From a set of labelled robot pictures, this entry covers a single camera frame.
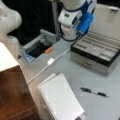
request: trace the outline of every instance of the table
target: table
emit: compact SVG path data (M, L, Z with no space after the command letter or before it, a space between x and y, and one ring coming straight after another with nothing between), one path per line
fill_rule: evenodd
M26 81L29 81L41 71L51 57L56 58L66 51L71 44L60 40L53 46L53 51L49 55L42 54L31 64L23 68ZM64 73L75 96L85 110L87 120L118 120L120 117L120 64L117 65L109 76L103 76L73 61L71 52L65 54L29 84L31 94L38 106L39 114L45 120L47 119L47 112L41 109L36 86L52 73ZM109 95L109 98L82 92L80 87L104 92Z
M0 43L0 120L40 120L20 66Z

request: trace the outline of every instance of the black object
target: black object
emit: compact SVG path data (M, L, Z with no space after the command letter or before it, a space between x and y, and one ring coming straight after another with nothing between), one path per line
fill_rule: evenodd
M88 92L88 93L94 93L94 94L96 94L96 95L100 95L100 96L103 96L103 97L108 97L105 93L101 93L101 92L95 92L95 91L92 91L92 90L90 90L90 89L88 89L88 88L80 88L82 91L84 91L84 92Z
M104 65L104 66L107 66L107 67L110 67L111 64L112 64L112 63L116 60L116 58L120 55L120 50L118 50L117 53L113 56L113 58L112 58L110 61L107 61L107 60L104 60L104 59L102 59L102 58L99 58L99 57L97 57L97 56L95 56L95 55L92 55L92 54L90 54L90 53L87 53L87 52L85 52L85 51L83 51L83 50L80 50L80 49L74 47L74 44L71 45L71 51L72 51L72 52L75 52L75 53L77 53L78 55L81 55L81 56L83 56L83 57L86 57L86 58L88 58L88 59L90 59L90 60L93 60L93 61L95 61L95 62L97 62L97 63L100 63L100 64L102 64L102 65Z

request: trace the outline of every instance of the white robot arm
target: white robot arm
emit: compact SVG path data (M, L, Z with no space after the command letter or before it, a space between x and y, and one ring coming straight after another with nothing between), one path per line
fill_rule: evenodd
M64 33L64 38L66 40L72 41L73 39L77 38L78 32L77 27L81 23L81 18L85 16L87 13L93 12L97 0L60 0L60 1L63 3L63 8L59 16L61 29Z

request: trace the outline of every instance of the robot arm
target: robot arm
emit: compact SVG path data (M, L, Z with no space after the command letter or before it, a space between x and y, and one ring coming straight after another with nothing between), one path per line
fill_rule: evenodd
M92 12L96 6L96 0L60 0L63 9L59 16L64 38L73 40L77 38L78 31L82 34L90 26L93 16Z

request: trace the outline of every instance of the pen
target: pen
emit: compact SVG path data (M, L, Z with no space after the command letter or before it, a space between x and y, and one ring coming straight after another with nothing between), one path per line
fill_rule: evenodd
M101 93L101 92L96 92L96 91L93 91L93 90L91 90L91 89L88 89L88 88L80 88L82 91L84 91L84 92L88 92L88 93L94 93L94 94L96 94L96 95L100 95L100 96L103 96L103 97L109 97L109 96L107 96L105 93Z

